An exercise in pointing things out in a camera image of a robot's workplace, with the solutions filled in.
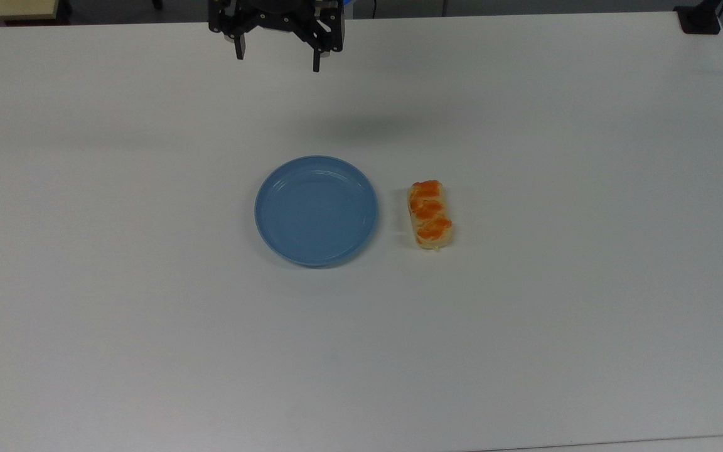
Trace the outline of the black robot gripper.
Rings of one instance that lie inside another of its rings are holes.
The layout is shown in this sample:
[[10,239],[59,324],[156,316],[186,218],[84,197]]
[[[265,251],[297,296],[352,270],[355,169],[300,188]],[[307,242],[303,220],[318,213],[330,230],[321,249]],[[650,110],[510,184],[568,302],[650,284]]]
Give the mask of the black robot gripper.
[[344,1],[210,1],[208,29],[221,33],[244,59],[245,37],[254,28],[294,33],[313,49],[313,72],[345,42]]

